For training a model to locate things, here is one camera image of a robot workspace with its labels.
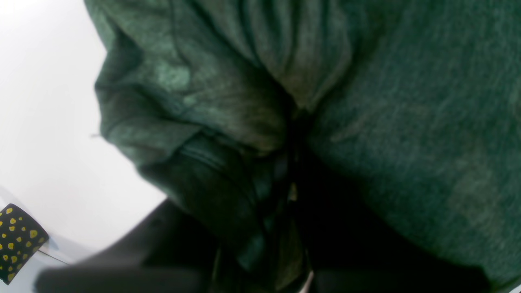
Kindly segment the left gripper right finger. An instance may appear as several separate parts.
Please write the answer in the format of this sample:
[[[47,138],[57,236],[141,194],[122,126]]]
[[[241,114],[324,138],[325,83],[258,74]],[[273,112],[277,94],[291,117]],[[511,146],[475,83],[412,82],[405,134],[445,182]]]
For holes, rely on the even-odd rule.
[[[314,276],[311,293],[489,293],[483,270],[407,241],[366,203],[359,178],[315,156],[293,164],[294,215]]]

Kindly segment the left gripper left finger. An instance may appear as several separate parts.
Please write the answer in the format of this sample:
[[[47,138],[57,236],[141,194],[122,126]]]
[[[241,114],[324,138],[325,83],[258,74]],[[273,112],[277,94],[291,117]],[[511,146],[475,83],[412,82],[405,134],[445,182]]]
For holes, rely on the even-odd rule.
[[[37,293],[212,293],[218,242],[164,201],[109,248],[76,265],[47,269]]]

